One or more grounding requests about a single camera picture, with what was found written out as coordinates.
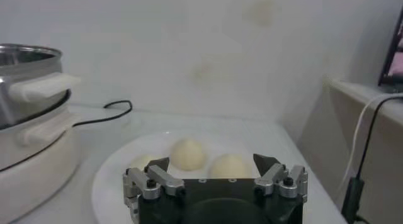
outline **black cable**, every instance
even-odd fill
[[[360,216],[360,215],[357,215],[356,221],[361,221],[361,222],[363,222],[363,223],[370,224],[369,221],[367,221],[365,218],[363,218],[363,217]]]
[[[127,113],[129,113],[133,110],[133,104],[130,100],[119,100],[119,101],[115,101],[112,103],[108,103],[105,106],[103,106],[103,108],[109,108],[110,106],[112,106],[114,104],[119,104],[119,103],[127,103],[129,105],[129,109],[120,113],[119,115],[115,115],[115,116],[103,118],[103,119],[98,119],[98,120],[83,121],[83,122],[75,123],[73,126],[81,126],[81,125],[88,125],[91,123],[101,123],[101,122],[105,122],[105,121],[115,120],[115,119],[118,119],[118,118],[126,115]]]
[[[375,120],[377,119],[378,112],[379,112],[380,108],[382,107],[382,105],[383,105],[384,103],[386,103],[386,102],[389,101],[389,100],[393,100],[393,99],[402,99],[402,98],[403,98],[403,96],[401,96],[401,97],[386,98],[386,99],[384,99],[383,101],[381,101],[381,102],[378,104],[377,108],[375,109],[375,112],[374,112],[374,114],[373,114],[373,116],[372,116],[370,129],[369,129],[369,131],[368,131],[368,135],[366,136],[366,142],[365,142],[365,146],[364,146],[363,156],[362,156],[362,158],[361,158],[360,167],[358,168],[358,172],[357,172],[357,175],[356,175],[356,178],[357,178],[357,179],[359,179],[359,178],[361,177],[361,172],[362,172],[362,169],[363,169],[363,164],[364,164],[364,161],[365,161],[366,152],[368,151],[368,146],[369,146],[369,143],[370,143],[370,140],[371,140],[371,134],[372,134],[373,126],[374,126],[374,124],[375,124]]]

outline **black power cord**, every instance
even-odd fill
[[[390,100],[393,100],[393,99],[402,99],[402,98],[403,98],[403,96],[401,96],[401,97],[386,98],[386,99],[382,100],[382,101],[378,104],[377,108],[375,109],[375,112],[374,112],[374,114],[373,114],[373,116],[372,116],[372,120],[371,120],[371,124],[370,124],[370,129],[369,129],[369,131],[368,131],[368,135],[366,136],[366,141],[365,141],[365,146],[364,146],[364,152],[363,152],[363,156],[362,156],[362,158],[361,158],[360,167],[358,168],[358,172],[357,172],[356,178],[358,178],[358,179],[361,178],[361,172],[362,172],[362,170],[363,170],[363,165],[364,165],[366,153],[368,152],[368,146],[369,146],[369,144],[370,144],[373,126],[374,126],[374,124],[375,124],[375,120],[377,119],[377,116],[378,116],[378,113],[379,113],[380,108],[381,108],[382,105],[383,105],[384,103],[386,103],[387,101],[390,101]]]
[[[366,154],[368,152],[373,127],[374,127],[375,121],[378,117],[380,108],[387,101],[390,101],[393,99],[402,99],[402,98],[403,98],[403,96],[393,96],[393,97],[385,98],[377,105],[375,112],[372,116],[372,120],[370,123],[370,129],[368,131],[368,135],[367,135],[366,141],[365,141],[364,152],[363,152],[363,155],[362,155],[361,161],[360,161],[360,167],[358,169],[356,177],[352,177],[349,181],[347,193],[344,198],[344,203],[343,203],[343,207],[341,210],[341,213],[343,214],[344,218],[346,219],[346,221],[349,224],[353,224],[355,221],[362,221],[364,223],[369,224],[369,222],[367,220],[365,220],[361,216],[357,215],[358,208],[360,207],[361,194],[362,194],[362,191],[364,188],[364,181],[361,179],[361,172],[362,172],[363,165],[365,162]]]
[[[103,118],[103,119],[98,119],[98,120],[83,121],[83,122],[75,123],[73,126],[81,126],[81,125],[88,125],[88,124],[92,124],[92,123],[101,123],[101,122],[105,122],[105,121],[115,120],[122,116],[125,116],[126,114],[128,114],[129,112],[131,112],[133,110],[133,104],[130,100],[119,100],[119,101],[115,101],[112,103],[108,103],[105,106],[103,106],[103,108],[109,108],[110,106],[112,106],[114,104],[120,104],[120,103],[127,103],[129,105],[129,109],[120,113],[119,115],[115,115],[115,116]]]

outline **white countertop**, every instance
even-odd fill
[[[99,109],[71,106],[70,110],[82,115],[84,120],[114,115],[121,112],[116,109]],[[91,187],[93,177],[101,164],[114,151],[133,139],[146,133],[167,130],[189,129],[203,132],[214,132],[222,135],[237,135],[251,143],[252,151],[258,151],[270,138],[284,148],[284,154],[276,156],[287,165],[306,161],[297,150],[285,130],[279,125],[260,121],[241,120],[235,118],[211,118],[203,116],[168,115],[159,113],[134,112],[119,120],[98,123],[74,128],[82,147],[81,165],[67,184],[53,197],[14,224],[71,224],[96,223],[91,206]],[[345,223],[336,206],[325,192],[315,175],[309,171],[310,194],[305,205],[306,212],[315,213],[315,223]]]

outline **screw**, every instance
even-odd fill
[[[286,177],[283,180],[283,184],[285,186],[292,186],[294,184],[294,180],[291,177]]]
[[[157,183],[155,180],[153,179],[149,179],[147,181],[147,188],[155,188],[157,186]]]

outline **stain on wall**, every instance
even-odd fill
[[[241,53],[210,54],[201,58],[191,69],[191,80],[197,86],[222,86],[233,82],[237,69],[244,64]]]
[[[242,20],[261,28],[267,28],[271,26],[274,13],[277,9],[273,0],[260,0],[242,13]]]

